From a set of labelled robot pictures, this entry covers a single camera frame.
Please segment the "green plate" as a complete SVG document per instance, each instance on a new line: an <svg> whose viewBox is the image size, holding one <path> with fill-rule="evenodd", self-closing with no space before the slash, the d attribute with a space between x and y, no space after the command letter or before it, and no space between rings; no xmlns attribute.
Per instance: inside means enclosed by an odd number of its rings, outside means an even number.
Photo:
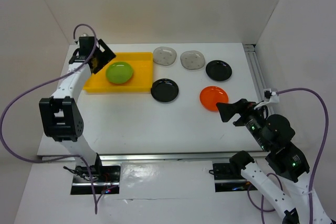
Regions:
<svg viewBox="0 0 336 224"><path fill-rule="evenodd" d="M124 84L133 76L133 68L127 62L119 61L106 69L106 79L113 84Z"/></svg>

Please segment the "orange plate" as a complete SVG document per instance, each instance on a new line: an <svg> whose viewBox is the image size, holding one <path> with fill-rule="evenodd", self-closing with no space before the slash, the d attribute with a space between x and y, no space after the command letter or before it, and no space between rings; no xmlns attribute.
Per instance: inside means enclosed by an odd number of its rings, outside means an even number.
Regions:
<svg viewBox="0 0 336 224"><path fill-rule="evenodd" d="M216 104L228 103L229 97L222 88L217 86L208 86L200 92L199 100L205 109L211 112L218 112Z"/></svg>

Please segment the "black plate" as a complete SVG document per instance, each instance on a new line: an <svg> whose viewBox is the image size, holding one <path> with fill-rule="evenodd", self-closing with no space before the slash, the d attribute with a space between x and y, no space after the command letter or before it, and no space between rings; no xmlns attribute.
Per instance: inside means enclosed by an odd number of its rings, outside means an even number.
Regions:
<svg viewBox="0 0 336 224"><path fill-rule="evenodd" d="M179 94L179 87L171 79L156 80L151 87L151 96L158 102L169 103L174 101Z"/></svg>
<svg viewBox="0 0 336 224"><path fill-rule="evenodd" d="M227 81L232 76L231 66L222 60L213 60L206 65L206 74L217 82Z"/></svg>

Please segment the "clear glass plate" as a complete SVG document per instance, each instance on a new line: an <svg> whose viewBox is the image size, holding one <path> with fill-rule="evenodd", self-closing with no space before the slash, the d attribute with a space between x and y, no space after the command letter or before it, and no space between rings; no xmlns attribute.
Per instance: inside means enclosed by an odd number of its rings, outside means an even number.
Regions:
<svg viewBox="0 0 336 224"><path fill-rule="evenodd" d="M199 51L186 51L180 56L182 66L187 70L198 70L205 66L205 57Z"/></svg>
<svg viewBox="0 0 336 224"><path fill-rule="evenodd" d="M153 62L158 65L170 66L175 62L176 57L176 51L170 47L158 47L153 51Z"/></svg>

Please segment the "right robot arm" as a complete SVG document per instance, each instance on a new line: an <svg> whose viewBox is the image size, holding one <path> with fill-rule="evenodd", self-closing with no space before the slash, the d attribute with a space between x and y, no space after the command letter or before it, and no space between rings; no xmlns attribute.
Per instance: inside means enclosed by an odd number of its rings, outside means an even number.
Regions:
<svg viewBox="0 0 336 224"><path fill-rule="evenodd" d="M279 114L265 118L261 106L246 99L216 106L223 122L239 114L233 125L246 127L261 149L268 152L265 160L287 191L283 192L246 151L229 159L230 174L250 181L270 202L282 223L333 223L316 191L309 187L312 172L304 153L291 141L295 131L289 121Z"/></svg>

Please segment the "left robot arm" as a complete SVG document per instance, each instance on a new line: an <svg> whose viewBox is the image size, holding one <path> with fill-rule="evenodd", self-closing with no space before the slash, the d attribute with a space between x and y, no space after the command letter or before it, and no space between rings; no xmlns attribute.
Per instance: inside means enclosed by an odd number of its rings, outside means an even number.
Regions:
<svg viewBox="0 0 336 224"><path fill-rule="evenodd" d="M44 134L75 157L74 173L96 182L103 177L104 169L99 154L83 135L84 121L77 101L87 80L116 55L102 39L95 40L93 36L80 37L78 45L69 60L66 77L49 98L40 100L39 109Z"/></svg>

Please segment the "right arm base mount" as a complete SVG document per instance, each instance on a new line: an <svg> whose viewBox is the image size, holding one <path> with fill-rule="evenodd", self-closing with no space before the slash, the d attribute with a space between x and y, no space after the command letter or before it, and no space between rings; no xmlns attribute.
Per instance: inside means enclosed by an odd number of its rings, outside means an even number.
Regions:
<svg viewBox="0 0 336 224"><path fill-rule="evenodd" d="M216 193L257 190L251 182L234 174L229 163L213 163L213 168L209 170L209 173L214 178Z"/></svg>

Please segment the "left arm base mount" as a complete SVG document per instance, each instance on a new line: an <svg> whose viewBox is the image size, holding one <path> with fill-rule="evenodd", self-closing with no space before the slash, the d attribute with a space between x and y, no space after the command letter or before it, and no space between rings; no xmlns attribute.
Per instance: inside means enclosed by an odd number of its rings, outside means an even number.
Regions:
<svg viewBox="0 0 336 224"><path fill-rule="evenodd" d="M92 194L89 175L70 169L66 166L63 169L73 174L71 195ZM120 189L121 165L102 166L101 175L93 174L93 186L95 194L118 194Z"/></svg>

